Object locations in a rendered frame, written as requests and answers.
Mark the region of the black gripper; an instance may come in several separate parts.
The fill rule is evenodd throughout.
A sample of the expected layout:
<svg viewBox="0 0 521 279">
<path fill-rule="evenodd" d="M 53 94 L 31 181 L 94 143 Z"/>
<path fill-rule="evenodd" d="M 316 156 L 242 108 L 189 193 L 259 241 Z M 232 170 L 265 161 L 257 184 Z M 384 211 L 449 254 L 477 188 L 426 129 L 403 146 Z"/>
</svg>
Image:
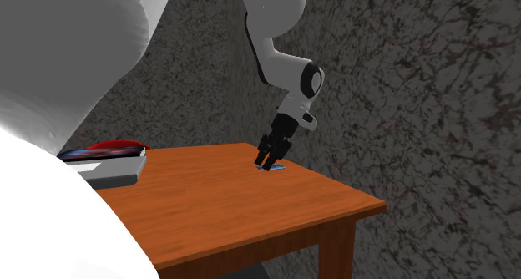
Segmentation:
<svg viewBox="0 0 521 279">
<path fill-rule="evenodd" d="M 297 120 L 287 114 L 278 113 L 271 124 L 270 135 L 264 134 L 257 146 L 258 155 L 254 163 L 269 171 L 277 160 L 282 160 L 291 147 L 290 139 L 299 127 Z"/>
</svg>

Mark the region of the brown wooden table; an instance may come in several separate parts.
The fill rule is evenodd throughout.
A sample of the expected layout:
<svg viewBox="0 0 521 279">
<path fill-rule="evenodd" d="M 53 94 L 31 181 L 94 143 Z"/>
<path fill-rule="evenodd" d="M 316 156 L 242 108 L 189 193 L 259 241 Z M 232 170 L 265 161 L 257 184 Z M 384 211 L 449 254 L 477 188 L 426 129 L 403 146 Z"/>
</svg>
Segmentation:
<svg viewBox="0 0 521 279">
<path fill-rule="evenodd" d="M 284 161 L 261 171 L 247 143 L 154 149 L 139 181 L 101 197 L 160 279 L 214 279 L 318 246 L 318 279 L 351 279 L 356 223 L 385 201 Z"/>
</svg>

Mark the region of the red bowl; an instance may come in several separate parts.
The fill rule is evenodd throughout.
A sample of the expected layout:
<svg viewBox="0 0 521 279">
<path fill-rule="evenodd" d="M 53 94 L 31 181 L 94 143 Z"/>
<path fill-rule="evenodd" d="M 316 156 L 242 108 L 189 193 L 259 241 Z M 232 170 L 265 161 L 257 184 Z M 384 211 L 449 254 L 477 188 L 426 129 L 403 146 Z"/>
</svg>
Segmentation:
<svg viewBox="0 0 521 279">
<path fill-rule="evenodd" d="M 148 145 L 133 140 L 109 140 L 100 142 L 94 145 L 87 146 L 87 149 L 102 149 L 102 148 L 116 148 L 116 147 L 130 147 L 130 146 L 143 146 L 147 150 L 150 150 Z"/>
</svg>

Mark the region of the dark blue book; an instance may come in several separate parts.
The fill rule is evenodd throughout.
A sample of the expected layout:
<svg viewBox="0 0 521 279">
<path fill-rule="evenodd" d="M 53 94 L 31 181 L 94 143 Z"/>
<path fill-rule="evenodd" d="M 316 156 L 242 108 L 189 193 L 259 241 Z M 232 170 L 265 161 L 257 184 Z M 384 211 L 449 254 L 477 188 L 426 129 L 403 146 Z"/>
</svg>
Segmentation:
<svg viewBox="0 0 521 279">
<path fill-rule="evenodd" d="M 124 157 L 145 156 L 146 147 L 144 145 L 126 147 L 106 147 L 95 149 L 68 150 L 57 155 L 63 162 L 85 161 L 85 160 L 105 160 Z"/>
</svg>

